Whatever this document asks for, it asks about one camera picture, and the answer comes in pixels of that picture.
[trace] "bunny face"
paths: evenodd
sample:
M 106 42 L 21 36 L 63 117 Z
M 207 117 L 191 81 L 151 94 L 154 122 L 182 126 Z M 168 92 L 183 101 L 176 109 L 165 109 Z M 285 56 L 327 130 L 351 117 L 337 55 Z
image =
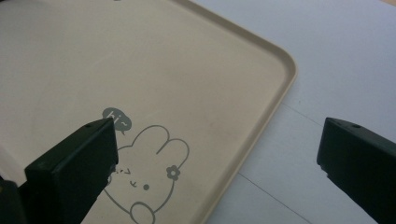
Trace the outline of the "bunny face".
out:
M 171 139 L 163 126 L 149 126 L 131 145 L 119 148 L 119 165 L 105 193 L 135 223 L 155 223 L 155 214 L 171 198 L 189 152 L 188 144 Z

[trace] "white surface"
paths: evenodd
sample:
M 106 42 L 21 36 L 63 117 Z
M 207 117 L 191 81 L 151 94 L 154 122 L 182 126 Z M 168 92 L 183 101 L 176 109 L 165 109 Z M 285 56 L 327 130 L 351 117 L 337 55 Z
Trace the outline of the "white surface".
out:
M 327 179 L 316 155 L 326 117 L 396 141 L 396 7 L 373 0 L 195 2 L 278 44 L 299 66 L 209 223 L 375 223 Z

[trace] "bunny drawing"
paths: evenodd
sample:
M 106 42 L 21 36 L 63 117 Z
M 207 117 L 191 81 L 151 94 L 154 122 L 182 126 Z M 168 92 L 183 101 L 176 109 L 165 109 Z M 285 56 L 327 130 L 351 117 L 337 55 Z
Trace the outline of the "bunny drawing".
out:
M 184 140 L 171 138 L 161 125 L 151 125 L 131 145 L 119 148 L 120 161 L 105 193 L 134 223 L 155 223 L 156 213 L 170 200 L 189 154 Z

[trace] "bunny ear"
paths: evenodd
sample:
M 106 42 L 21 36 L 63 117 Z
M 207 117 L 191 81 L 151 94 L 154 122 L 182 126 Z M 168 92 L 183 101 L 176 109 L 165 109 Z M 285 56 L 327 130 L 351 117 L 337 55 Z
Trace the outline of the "bunny ear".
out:
M 157 155 L 166 160 L 168 167 L 176 166 L 179 169 L 189 157 L 190 147 L 186 141 L 173 138 L 157 151 Z
M 120 147 L 119 150 L 132 147 L 134 151 L 143 150 L 146 153 L 156 153 L 158 148 L 162 148 L 168 141 L 168 130 L 160 125 L 151 125 L 141 131 L 131 145 Z

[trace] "plastic tray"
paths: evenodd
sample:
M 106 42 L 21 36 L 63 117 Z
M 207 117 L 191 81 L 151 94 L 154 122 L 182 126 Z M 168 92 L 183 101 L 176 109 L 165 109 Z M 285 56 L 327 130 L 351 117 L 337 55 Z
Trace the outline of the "plastic tray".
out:
M 189 1 L 0 6 L 0 171 L 114 116 L 120 164 L 84 223 L 202 223 L 296 77 L 283 49 Z

